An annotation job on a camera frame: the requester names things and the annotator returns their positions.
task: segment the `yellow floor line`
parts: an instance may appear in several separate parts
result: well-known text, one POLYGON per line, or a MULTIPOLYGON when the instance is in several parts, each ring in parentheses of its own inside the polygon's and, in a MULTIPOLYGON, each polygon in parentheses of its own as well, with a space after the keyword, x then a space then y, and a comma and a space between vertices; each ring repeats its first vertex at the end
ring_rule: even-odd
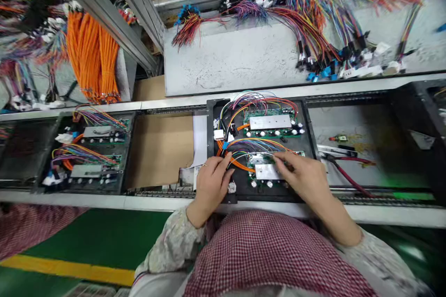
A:
POLYGON ((89 281, 107 282, 131 286, 135 271, 82 264, 76 262, 15 255, 0 262, 0 266, 36 271, 39 273, 81 278, 89 281))

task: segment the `person's left hand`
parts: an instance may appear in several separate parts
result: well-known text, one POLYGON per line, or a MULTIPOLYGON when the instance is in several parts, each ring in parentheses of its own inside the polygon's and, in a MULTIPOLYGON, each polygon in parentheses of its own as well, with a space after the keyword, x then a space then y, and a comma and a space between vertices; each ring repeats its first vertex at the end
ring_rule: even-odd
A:
POLYGON ((201 167, 197 175, 197 194, 186 209, 186 215, 195 228, 202 227, 228 191, 229 180, 233 169, 226 170, 232 153, 225 158, 211 157, 201 167))

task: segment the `person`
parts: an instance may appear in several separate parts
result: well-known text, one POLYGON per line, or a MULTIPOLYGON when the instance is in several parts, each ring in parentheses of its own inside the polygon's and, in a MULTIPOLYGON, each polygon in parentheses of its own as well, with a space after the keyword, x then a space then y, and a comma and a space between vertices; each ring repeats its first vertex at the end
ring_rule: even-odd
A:
POLYGON ((136 269, 130 297, 430 294, 391 247, 352 220, 331 194, 324 165, 291 152, 275 153, 277 169, 327 236, 295 218, 261 210, 232 212, 217 229, 212 214, 234 172, 227 170, 230 159, 229 152, 201 167, 196 198, 167 219, 136 269), (208 243, 198 253, 205 235, 208 243))

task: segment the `green floor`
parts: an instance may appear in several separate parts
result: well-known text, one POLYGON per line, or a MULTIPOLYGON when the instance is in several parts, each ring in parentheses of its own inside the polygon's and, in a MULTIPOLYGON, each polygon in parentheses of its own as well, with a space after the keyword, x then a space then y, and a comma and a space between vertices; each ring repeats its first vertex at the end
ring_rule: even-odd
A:
MULTIPOLYGON (((91 209, 23 254, 113 268, 135 269, 170 213, 91 209)), ((392 246, 414 273, 444 291, 446 231, 363 226, 392 246)), ((0 267, 0 296, 61 297, 79 280, 0 267)))

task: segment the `checkered fabric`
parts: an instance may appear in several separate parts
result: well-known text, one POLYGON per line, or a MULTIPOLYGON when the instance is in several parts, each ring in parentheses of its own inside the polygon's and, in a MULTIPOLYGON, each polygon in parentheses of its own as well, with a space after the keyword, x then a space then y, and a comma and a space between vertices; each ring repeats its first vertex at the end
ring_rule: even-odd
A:
POLYGON ((257 210, 222 221, 198 255, 183 296, 219 296, 262 285, 324 296, 376 296, 318 232, 294 218, 257 210))
POLYGON ((88 208, 13 204, 0 214, 0 261, 35 246, 88 208))

